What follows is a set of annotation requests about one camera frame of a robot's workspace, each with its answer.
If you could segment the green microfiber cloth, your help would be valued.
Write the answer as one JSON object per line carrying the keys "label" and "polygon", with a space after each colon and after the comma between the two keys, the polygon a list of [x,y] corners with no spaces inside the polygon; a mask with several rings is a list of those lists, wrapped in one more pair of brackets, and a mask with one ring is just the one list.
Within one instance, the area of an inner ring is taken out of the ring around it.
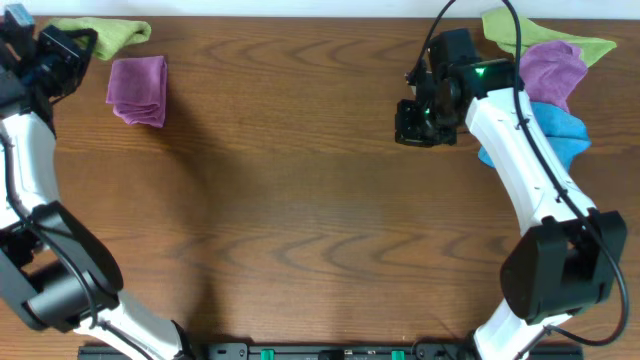
{"label": "green microfiber cloth", "polygon": [[103,61],[110,60],[124,47],[148,41],[152,33],[151,25],[147,22],[123,19],[53,18],[49,24],[63,31],[94,30],[97,43],[93,55]]}

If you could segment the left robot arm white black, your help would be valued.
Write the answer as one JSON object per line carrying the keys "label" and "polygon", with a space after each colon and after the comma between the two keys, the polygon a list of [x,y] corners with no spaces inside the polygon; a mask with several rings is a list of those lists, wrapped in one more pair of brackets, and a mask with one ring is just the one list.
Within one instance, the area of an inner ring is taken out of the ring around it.
{"label": "left robot arm white black", "polygon": [[94,337],[131,359],[192,359],[184,330],[124,290],[109,250],[61,203],[53,106],[86,72],[93,30],[1,23],[1,296],[31,329]]}

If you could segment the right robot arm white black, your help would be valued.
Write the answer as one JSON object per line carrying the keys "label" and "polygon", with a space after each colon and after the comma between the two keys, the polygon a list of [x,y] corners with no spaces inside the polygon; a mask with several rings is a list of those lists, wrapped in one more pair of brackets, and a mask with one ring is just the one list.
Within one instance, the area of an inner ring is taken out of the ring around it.
{"label": "right robot arm white black", "polygon": [[619,259],[627,229],[573,182],[545,138],[529,96],[507,60],[471,55],[420,60],[407,76],[395,139],[408,146],[452,145],[465,127],[488,153],[513,204],[521,237],[500,270],[503,298],[461,343],[429,342],[421,359],[580,359],[588,342],[545,338],[606,301],[624,283]]}

